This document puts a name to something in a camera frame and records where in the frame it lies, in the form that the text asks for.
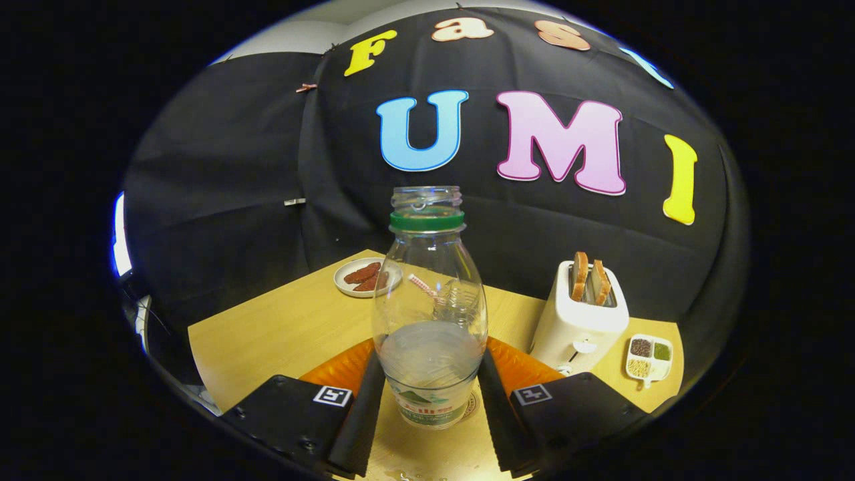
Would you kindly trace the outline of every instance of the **bottle label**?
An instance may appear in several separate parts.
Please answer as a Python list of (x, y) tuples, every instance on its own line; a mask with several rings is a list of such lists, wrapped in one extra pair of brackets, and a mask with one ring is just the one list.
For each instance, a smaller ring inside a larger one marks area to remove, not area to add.
[(386, 380), (405, 418), (418, 425), (442, 426), (460, 419), (465, 413), (475, 376), (448, 389), (415, 389), (388, 377)]

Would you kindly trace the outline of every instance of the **pink letter m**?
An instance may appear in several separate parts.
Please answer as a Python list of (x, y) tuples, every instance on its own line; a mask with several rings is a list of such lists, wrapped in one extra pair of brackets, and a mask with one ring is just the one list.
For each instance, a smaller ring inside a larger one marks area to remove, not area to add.
[(620, 110), (586, 100), (565, 127), (537, 93), (502, 92), (496, 99), (508, 108), (510, 130), (508, 158), (498, 165), (499, 175), (514, 181), (539, 178), (540, 167), (532, 159), (534, 140), (556, 182), (564, 180), (584, 148), (585, 162), (576, 172), (576, 184), (606, 195), (626, 192), (617, 146), (617, 124), (623, 118)]

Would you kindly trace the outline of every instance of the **table surface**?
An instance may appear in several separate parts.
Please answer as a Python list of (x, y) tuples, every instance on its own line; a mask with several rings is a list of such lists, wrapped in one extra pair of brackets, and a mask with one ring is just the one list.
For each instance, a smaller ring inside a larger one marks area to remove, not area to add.
[[(271, 376), (300, 377), (372, 335), (373, 301), (342, 294), (333, 283), (339, 267), (366, 257), (384, 256), (362, 251), (188, 328), (199, 374), (223, 412)], [(527, 349), (545, 301), (489, 286), (484, 290), (490, 336)], [(628, 339), (638, 333), (664, 337), (674, 345), (669, 376), (642, 390), (640, 381), (623, 370)], [(677, 325), (630, 318), (622, 337), (591, 373), (651, 412), (680, 389), (683, 355)], [(385, 384), (366, 479), (511, 479), (498, 469), (477, 380), (474, 392), (479, 406), (470, 416), (448, 430), (424, 431), (404, 422)]]

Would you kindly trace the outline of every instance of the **toaster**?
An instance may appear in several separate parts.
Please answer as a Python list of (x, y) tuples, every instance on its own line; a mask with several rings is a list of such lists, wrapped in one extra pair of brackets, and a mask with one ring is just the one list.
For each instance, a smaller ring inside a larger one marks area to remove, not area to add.
[(572, 376), (590, 371), (609, 352), (629, 325), (629, 312), (614, 272), (604, 268), (611, 292), (602, 306), (589, 304), (594, 296), (592, 277), (586, 280), (581, 302), (570, 298), (574, 261), (558, 265), (528, 353), (540, 362)]

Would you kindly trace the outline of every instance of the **clear plastic bottle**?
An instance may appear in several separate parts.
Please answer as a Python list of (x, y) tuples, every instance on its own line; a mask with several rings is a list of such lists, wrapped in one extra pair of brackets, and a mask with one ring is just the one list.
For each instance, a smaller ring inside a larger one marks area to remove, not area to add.
[(395, 242), (379, 279), (401, 282), (374, 296), (374, 346), (386, 380), (404, 419), (426, 429), (463, 416), (486, 345), (484, 287), (460, 239), (461, 202), (459, 187), (394, 189)]

